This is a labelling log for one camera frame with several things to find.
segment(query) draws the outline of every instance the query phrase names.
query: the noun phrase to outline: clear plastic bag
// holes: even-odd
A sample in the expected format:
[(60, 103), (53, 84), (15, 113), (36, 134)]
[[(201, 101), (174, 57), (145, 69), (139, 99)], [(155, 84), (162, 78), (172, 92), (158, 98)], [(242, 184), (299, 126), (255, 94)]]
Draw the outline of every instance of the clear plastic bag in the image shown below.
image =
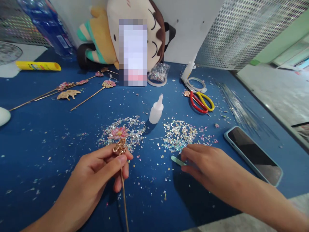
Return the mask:
[(171, 66), (166, 63), (157, 63), (149, 72), (148, 79), (164, 83), (167, 79), (170, 67)]

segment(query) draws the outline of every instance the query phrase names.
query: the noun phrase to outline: water bottle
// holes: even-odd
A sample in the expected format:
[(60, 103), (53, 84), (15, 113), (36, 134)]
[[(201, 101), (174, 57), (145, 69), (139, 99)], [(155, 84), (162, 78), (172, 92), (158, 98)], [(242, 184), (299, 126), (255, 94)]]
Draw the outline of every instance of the water bottle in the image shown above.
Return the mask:
[(67, 30), (49, 0), (17, 0), (17, 2), (58, 55), (66, 60), (76, 59), (76, 49), (72, 40), (69, 39)]

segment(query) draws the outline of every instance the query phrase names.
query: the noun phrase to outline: yellow glue stick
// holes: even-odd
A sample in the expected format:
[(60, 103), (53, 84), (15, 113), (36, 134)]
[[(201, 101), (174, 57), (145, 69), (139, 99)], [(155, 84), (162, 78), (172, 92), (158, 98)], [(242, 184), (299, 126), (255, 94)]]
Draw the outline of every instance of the yellow glue stick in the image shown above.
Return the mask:
[(54, 62), (16, 61), (21, 70), (61, 71), (59, 64)]

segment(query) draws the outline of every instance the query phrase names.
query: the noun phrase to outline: perforated metal panel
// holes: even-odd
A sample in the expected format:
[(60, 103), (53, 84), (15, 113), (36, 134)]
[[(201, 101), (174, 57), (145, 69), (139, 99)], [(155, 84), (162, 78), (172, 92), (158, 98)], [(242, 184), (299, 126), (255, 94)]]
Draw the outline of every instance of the perforated metal panel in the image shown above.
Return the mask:
[(308, 7), (309, 0), (226, 0), (195, 63), (240, 70)]
[(0, 40), (49, 47), (16, 0), (0, 1)]

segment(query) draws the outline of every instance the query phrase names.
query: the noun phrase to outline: white mouse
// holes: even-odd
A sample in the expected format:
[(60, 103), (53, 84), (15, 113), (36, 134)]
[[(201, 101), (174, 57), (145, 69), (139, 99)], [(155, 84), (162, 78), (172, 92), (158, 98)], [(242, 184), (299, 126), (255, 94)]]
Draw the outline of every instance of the white mouse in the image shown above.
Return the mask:
[(10, 120), (10, 118), (11, 113), (8, 110), (0, 107), (0, 126), (6, 124)]

